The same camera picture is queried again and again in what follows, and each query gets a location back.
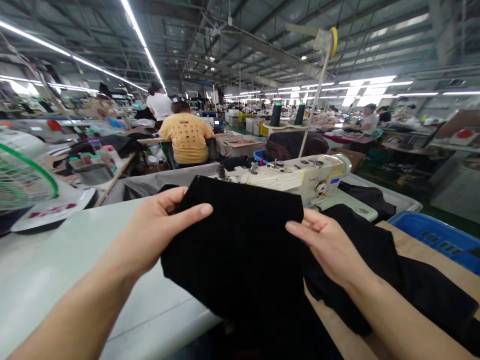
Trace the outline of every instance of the yellow shirt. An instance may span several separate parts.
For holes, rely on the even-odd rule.
[[[170,115],[163,121],[159,133],[172,142],[179,164],[198,164],[209,158],[205,139],[213,138],[214,132],[198,116],[188,112]]]

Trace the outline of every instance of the white cloth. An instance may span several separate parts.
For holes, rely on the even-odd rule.
[[[366,116],[362,121],[361,121],[361,126],[365,126],[367,124],[370,124],[370,128],[368,130],[363,130],[362,132],[364,134],[372,135],[375,129],[377,128],[377,124],[379,123],[379,117],[377,116],[376,113],[372,112],[370,115]]]
[[[172,115],[172,101],[165,94],[156,92],[153,96],[149,95],[146,98],[146,105],[153,110],[157,121]]]

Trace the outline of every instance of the black thread spool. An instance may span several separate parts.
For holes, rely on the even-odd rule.
[[[300,105],[298,105],[298,111],[296,113],[296,118],[295,118],[295,125],[302,126],[304,122],[304,114],[305,114],[305,103],[301,102]]]
[[[282,115],[282,104],[277,102],[273,107],[271,112],[271,120],[270,126],[271,127],[279,127],[280,126],[280,116]]]

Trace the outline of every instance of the blue bin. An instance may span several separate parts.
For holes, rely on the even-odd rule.
[[[480,239],[418,212],[402,211],[388,222],[480,276]]]
[[[253,158],[256,160],[256,162],[260,166],[270,163],[269,161],[264,160],[264,152],[265,152],[265,149],[261,149],[253,152]]]

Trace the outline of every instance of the sewing machine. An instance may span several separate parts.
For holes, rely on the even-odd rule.
[[[361,201],[338,189],[340,179],[350,174],[352,163],[343,154],[312,155],[287,161],[273,161],[266,166],[254,164],[251,169],[236,167],[211,176],[223,181],[249,184],[285,191],[301,196],[303,206],[326,210],[345,204],[358,215],[374,221],[378,213]]]

